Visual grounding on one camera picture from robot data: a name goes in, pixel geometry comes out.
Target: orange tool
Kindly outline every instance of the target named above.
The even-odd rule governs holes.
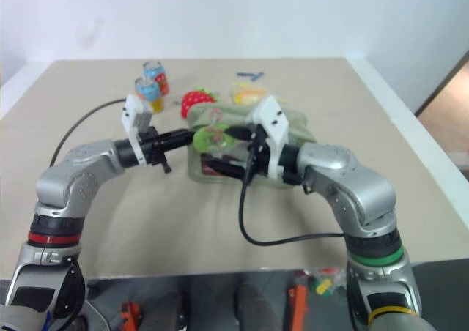
[[[120,314],[124,321],[122,331],[137,331],[141,321],[140,305],[129,300],[120,307]]]
[[[308,311],[306,296],[308,289],[304,285],[296,285],[288,290],[288,301],[291,307],[289,331],[303,331],[305,315]]]

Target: white wall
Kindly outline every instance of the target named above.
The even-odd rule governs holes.
[[[469,47],[469,0],[1,0],[22,61],[368,56],[415,110]]]

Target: red object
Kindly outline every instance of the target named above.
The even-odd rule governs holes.
[[[189,109],[192,105],[199,103],[214,103],[215,98],[207,92],[203,91],[192,91],[187,93],[181,102],[181,116],[185,119],[188,117]]]
[[[140,305],[129,300],[120,307],[120,315],[124,322],[122,331],[136,331],[139,328],[141,321]]]
[[[167,95],[169,93],[169,84],[166,80],[166,75],[164,73],[157,75],[155,81],[160,87],[161,95]]]
[[[305,315],[308,311],[306,296],[308,289],[303,285],[296,285],[288,290],[288,301],[291,307],[289,331],[303,331]]]
[[[37,243],[45,243],[45,244],[65,244],[65,243],[74,243],[80,242],[81,234],[75,234],[73,236],[63,236],[63,237],[56,237],[56,236],[43,236],[42,234],[33,234],[29,232],[28,239],[33,242]]]

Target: wooden doorframe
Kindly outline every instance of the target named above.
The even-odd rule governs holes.
[[[462,69],[466,62],[469,61],[469,51],[466,51],[464,56],[457,62],[456,66],[449,72],[449,74],[443,79],[443,81],[438,85],[438,87],[431,93],[427,100],[421,105],[420,108],[416,111],[416,117],[422,114],[422,111],[440,94],[443,88],[451,81],[451,79]]]

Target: soda can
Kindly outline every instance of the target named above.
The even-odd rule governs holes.
[[[161,95],[169,93],[169,85],[166,80],[166,72],[160,62],[146,62],[144,64],[144,76],[155,80],[160,86]]]
[[[160,87],[151,78],[140,77],[135,80],[135,92],[140,99],[146,100],[155,114],[164,109],[163,98]]]

